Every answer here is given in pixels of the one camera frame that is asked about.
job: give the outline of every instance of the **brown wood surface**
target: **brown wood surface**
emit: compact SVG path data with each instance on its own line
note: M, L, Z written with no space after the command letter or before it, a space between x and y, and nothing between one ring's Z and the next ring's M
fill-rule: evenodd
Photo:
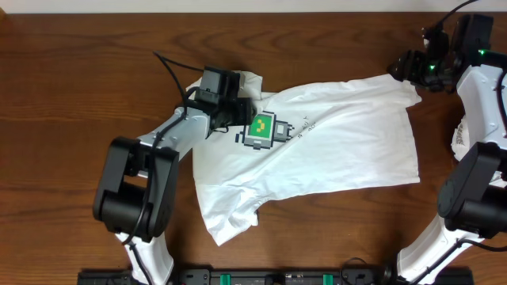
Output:
M93 220L106 150L165 121L179 101L151 54L264 76L263 90L385 73L441 13L11 15L0 25L0 284L73 284L82 268L126 268L114 235ZM507 14L492 44L507 52ZM200 75L177 69L184 86ZM409 109L420 184L268 202L260 225L218 247L204 227L191 155L181 163L166 231L174 259L215 268L333 268L379 264L436 214L456 162L456 95L420 92ZM500 234L490 245L506 245ZM477 284L507 279L507 254L469 249Z

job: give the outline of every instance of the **white wall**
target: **white wall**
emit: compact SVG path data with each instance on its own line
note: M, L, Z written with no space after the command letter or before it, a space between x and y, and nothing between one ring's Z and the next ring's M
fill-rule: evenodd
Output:
M449 11L464 0L0 0L7 13ZM507 11L481 0L462 11Z

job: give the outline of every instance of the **wooden table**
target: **wooden table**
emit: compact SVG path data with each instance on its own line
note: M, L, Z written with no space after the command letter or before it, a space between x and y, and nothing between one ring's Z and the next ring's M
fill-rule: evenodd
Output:
M492 44L507 52L507 14ZM8 15L0 23L0 283L72 284L83 268L126 268L113 234L92 217L105 154L165 121L180 100L160 62L250 70L263 90L385 73L441 13ZM200 75L177 69L184 86ZM180 167L166 231L180 264L215 268L338 268L379 264L436 213L456 165L450 142L463 116L456 95L420 92L409 109L420 184L268 202L260 225L218 247L204 227L191 155ZM505 245L499 234L489 245ZM507 254L469 249L454 265L477 284L507 279Z

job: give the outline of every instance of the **white t-shirt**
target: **white t-shirt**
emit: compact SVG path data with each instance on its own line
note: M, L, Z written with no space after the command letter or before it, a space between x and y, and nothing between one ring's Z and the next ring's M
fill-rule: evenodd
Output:
M244 74L252 125L193 148L197 198L218 245L256 226L269 200L419 182L406 108L421 98L408 82L382 75L273 94Z

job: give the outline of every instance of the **robot graphic on shirt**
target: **robot graphic on shirt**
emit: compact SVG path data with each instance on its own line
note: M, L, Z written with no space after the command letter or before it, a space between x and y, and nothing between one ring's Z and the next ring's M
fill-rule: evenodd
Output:
M285 143L292 139L289 134L292 130L294 127L291 124L276 120L275 113L263 111L255 116L250 126L245 126L243 131L236 134L236 142L240 143L242 137L241 143L245 146L269 150L274 142Z

